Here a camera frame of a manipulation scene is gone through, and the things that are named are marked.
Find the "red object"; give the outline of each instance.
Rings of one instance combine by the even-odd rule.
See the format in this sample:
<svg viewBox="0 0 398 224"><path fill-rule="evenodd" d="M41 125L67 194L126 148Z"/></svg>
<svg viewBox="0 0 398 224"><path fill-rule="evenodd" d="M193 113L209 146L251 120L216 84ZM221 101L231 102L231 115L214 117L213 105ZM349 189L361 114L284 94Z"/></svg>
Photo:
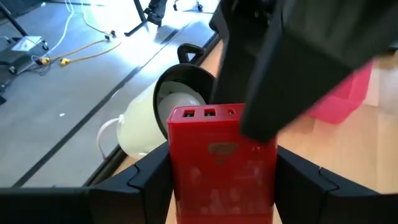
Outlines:
<svg viewBox="0 0 398 224"><path fill-rule="evenodd" d="M170 115L179 224L272 223L276 140L239 134L243 106L185 106Z"/></svg>
<svg viewBox="0 0 398 224"><path fill-rule="evenodd" d="M334 90L311 107L306 114L332 124L342 123L365 100L372 62L354 71Z"/></svg>

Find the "gray floor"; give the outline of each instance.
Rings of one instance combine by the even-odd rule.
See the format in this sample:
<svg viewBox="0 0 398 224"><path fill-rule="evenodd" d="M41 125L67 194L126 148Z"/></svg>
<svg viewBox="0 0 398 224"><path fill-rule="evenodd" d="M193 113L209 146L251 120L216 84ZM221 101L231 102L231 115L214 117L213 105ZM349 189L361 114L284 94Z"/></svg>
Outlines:
<svg viewBox="0 0 398 224"><path fill-rule="evenodd" d="M187 12L192 7L187 2L179 5L181 10L174 12L172 1L169 4L168 9L171 10L166 13L162 27L157 28L153 24L142 27L133 36L123 39L115 51L66 67L54 64L43 77L24 73L15 79L4 95L8 102L0 106L1 187L10 187L18 181L123 78L147 63L25 186L63 187L84 183L102 162L95 146L98 128L122 113L128 103L156 81L166 68L178 63L176 52L180 44L203 45L213 34L207 26L211 14ZM215 5L210 4L209 7L214 10ZM47 4L18 18L18 21L30 35L44 36L51 46L61 36L68 13L63 4ZM134 15L135 10L123 16L124 19L130 18L130 22L117 28L123 31L133 28L139 23ZM49 22L44 26L38 21ZM165 42L174 30L179 32ZM1 34L15 35L13 32L7 24L0 26ZM84 24L81 14L76 14L70 21L67 38L52 55L76 49L102 36ZM71 58L100 52L112 44L96 45ZM103 146L110 153L116 145L116 132L109 128L104 134Z"/></svg>

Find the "black equipment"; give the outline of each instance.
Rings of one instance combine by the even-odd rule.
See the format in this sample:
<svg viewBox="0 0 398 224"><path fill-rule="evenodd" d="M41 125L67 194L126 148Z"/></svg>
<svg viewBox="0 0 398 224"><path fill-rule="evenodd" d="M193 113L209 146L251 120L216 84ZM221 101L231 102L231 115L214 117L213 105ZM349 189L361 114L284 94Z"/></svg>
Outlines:
<svg viewBox="0 0 398 224"><path fill-rule="evenodd" d="M161 26L162 19L166 12L167 0L151 0L148 7L144 10L144 13L148 15L148 21Z"/></svg>
<svg viewBox="0 0 398 224"><path fill-rule="evenodd" d="M211 103L245 102L241 132L266 142L396 40L397 15L395 1L222 0L211 21L224 40ZM2 189L0 219L164 223L172 187L166 142L93 187ZM278 148L275 204L283 223L397 223L397 202L398 194L379 194Z"/></svg>
<svg viewBox="0 0 398 224"><path fill-rule="evenodd" d="M179 0L174 0L174 5L173 5L173 8L174 8L174 11L177 11L178 9L177 9L177 2L178 2ZM197 0L197 8L198 8L198 10L200 11L200 12L202 12L202 10L203 10L203 6L199 3L199 0Z"/></svg>
<svg viewBox="0 0 398 224"><path fill-rule="evenodd" d="M137 13L138 13L138 16L139 16L139 19L141 20L141 22L140 22L140 24L135 26L135 28L130 30L129 32L125 32L124 35L126 37L133 35L133 33L137 32L137 30L139 30L142 26L144 26L146 24L146 22L148 21L147 18L145 18L145 14L144 14L144 11L142 10L140 1L134 0L134 5L136 6Z"/></svg>
<svg viewBox="0 0 398 224"><path fill-rule="evenodd" d="M12 17L11 13L0 1L0 12L3 14L8 21L18 30L22 37L14 37L8 39L7 47L0 51L0 65L7 66L8 71L12 75L17 75L24 70L28 69L32 65L32 55L43 55L48 51L46 41L40 36L29 36L27 32L19 25L19 23ZM10 84L11 78L14 76L1 75L0 78L0 93L2 93L6 87ZM0 96L0 105L5 103L6 99Z"/></svg>

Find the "floor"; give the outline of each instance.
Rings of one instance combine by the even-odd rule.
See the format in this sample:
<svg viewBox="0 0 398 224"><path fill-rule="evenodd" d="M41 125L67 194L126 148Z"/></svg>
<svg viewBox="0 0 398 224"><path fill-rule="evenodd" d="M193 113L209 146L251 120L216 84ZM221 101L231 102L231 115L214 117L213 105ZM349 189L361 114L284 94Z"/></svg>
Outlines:
<svg viewBox="0 0 398 224"><path fill-rule="evenodd" d="M55 63L44 76L23 73L13 81L4 94L8 102L0 106L0 187L71 187L85 182L103 161L95 144L100 126L121 114L165 69L178 63L180 44L202 46L213 34L207 25L211 14L193 10L195 1L182 1L178 12L172 9L172 1L168 4L162 27L146 24L128 38L122 33L140 23L132 1L120 0L107 7L85 6L92 24L102 24L102 29L113 29L121 35L71 58L104 51L119 41L121 46L65 67ZM212 12L216 3L204 2L203 6ZM51 56L103 38L85 25L80 13L83 8L74 9L66 38ZM43 36L51 47L62 35L68 16L64 4L47 3L17 21L28 34ZM17 35L9 24L1 25L0 33ZM106 153L116 145L116 130L109 128L103 138ZM44 156L50 159L39 162Z"/></svg>
<svg viewBox="0 0 398 224"><path fill-rule="evenodd" d="M223 44L201 65L216 75ZM398 192L398 53L374 61L363 104L341 124L301 116L278 135L278 144L382 194ZM128 157L115 172L135 159ZM274 223L282 223L274 210ZM176 223L172 197L166 223Z"/></svg>

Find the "pink box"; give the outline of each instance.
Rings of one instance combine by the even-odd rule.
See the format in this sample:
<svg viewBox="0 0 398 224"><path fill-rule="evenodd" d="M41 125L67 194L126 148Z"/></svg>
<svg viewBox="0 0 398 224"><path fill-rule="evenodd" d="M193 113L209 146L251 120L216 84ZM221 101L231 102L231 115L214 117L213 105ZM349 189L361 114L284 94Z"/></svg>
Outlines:
<svg viewBox="0 0 398 224"><path fill-rule="evenodd" d="M313 118L332 124L342 123L365 100L373 62L354 71L307 112Z"/></svg>

